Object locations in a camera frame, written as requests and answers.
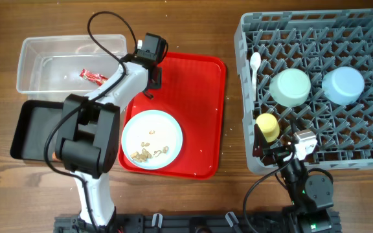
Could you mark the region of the yellow plastic cup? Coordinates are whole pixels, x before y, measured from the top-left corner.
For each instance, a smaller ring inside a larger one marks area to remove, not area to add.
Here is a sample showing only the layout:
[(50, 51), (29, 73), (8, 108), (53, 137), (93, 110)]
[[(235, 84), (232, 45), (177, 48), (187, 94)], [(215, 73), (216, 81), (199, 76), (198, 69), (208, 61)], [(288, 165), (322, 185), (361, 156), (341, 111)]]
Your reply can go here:
[(260, 128), (267, 142), (273, 142), (280, 134), (277, 119), (270, 113), (263, 113), (256, 118), (256, 123)]

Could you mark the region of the mint green bowl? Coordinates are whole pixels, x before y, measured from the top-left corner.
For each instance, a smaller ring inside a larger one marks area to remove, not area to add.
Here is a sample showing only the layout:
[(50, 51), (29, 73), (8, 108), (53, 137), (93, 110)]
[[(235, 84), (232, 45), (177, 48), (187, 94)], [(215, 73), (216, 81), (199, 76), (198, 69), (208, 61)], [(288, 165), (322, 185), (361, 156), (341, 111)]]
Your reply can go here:
[(308, 98), (311, 89), (309, 76), (299, 69), (286, 69), (275, 75), (269, 92), (273, 100), (284, 107), (297, 107)]

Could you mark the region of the red candy wrapper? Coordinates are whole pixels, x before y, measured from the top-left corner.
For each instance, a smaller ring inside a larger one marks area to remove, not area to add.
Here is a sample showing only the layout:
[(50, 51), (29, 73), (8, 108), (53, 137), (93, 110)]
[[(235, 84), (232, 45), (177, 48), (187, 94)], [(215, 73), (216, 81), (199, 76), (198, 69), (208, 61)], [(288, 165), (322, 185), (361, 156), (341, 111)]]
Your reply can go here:
[(98, 86), (101, 86), (103, 83), (105, 83), (108, 80), (107, 77), (101, 74), (98, 74), (98, 73), (90, 72), (86, 69), (82, 70), (82, 72), (80, 73), (80, 77), (92, 83), (95, 83)]

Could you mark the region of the light blue plate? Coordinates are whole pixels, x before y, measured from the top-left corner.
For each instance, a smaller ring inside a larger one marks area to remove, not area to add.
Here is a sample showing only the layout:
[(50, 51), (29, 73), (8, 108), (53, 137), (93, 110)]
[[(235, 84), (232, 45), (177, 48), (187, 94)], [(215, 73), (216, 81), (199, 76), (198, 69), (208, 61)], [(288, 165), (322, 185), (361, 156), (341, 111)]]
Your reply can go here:
[(183, 141), (181, 126), (173, 116), (147, 110), (128, 120), (122, 131), (121, 148), (130, 165), (158, 170), (175, 161)]

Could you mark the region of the light blue bowl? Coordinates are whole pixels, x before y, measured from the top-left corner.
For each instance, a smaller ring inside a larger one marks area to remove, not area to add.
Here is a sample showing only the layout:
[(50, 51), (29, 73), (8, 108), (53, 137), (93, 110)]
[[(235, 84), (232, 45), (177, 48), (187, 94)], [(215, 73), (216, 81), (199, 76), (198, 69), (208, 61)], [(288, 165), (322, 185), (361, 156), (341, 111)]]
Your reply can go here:
[(362, 74), (351, 67), (339, 67), (322, 79), (325, 97), (338, 105), (354, 103), (362, 94), (365, 81)]

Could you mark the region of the white plastic spoon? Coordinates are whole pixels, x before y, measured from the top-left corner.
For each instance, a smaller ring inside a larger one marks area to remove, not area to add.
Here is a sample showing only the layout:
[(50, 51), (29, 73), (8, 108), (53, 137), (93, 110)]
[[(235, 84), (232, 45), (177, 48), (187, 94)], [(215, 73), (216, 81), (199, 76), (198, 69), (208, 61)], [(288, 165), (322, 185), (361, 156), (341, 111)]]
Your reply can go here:
[(251, 85), (253, 90), (253, 99), (257, 99), (257, 72), (261, 65), (261, 55), (258, 52), (254, 52), (250, 58), (249, 65), (252, 69)]

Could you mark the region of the orange carrot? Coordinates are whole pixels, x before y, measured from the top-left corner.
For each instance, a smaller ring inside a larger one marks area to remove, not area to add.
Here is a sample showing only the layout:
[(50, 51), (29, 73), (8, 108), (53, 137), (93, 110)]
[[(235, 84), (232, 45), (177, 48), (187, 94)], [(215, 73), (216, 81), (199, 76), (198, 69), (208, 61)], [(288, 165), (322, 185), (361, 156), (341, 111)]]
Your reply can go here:
[(61, 162), (62, 161), (61, 159), (57, 158), (55, 152), (52, 154), (52, 159), (53, 159), (53, 161), (56, 161), (56, 162)]

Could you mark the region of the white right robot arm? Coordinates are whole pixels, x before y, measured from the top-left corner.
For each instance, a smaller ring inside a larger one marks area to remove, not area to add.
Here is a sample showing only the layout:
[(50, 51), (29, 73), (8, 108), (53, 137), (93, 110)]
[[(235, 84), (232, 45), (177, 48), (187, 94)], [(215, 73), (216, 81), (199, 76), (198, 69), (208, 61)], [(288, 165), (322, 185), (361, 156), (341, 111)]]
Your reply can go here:
[(297, 131), (299, 124), (291, 121), (293, 137), (288, 145), (270, 148), (258, 124), (254, 125), (253, 156), (270, 157), (277, 169), (252, 185), (246, 196), (268, 177), (281, 174), (292, 205), (283, 208), (281, 225), (288, 232), (340, 232), (338, 212), (333, 207), (333, 177), (321, 168), (307, 169), (304, 159), (312, 154), (317, 137), (310, 129)]

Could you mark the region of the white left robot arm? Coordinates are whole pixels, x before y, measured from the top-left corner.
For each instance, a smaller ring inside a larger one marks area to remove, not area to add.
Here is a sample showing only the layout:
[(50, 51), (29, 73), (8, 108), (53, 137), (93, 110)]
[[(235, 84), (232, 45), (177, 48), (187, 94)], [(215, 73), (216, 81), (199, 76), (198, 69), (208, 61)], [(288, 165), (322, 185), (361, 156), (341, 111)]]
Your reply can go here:
[(116, 232), (116, 210), (109, 191), (108, 172), (117, 158), (120, 110), (139, 93), (148, 98), (150, 89), (160, 89), (159, 64), (168, 52), (168, 42), (147, 33), (141, 47), (117, 61), (119, 67), (98, 89), (69, 95), (62, 118), (50, 132), (43, 157), (48, 167), (48, 147), (56, 139), (54, 154), (64, 165), (62, 175), (79, 185), (82, 210), (72, 225), (76, 231)]

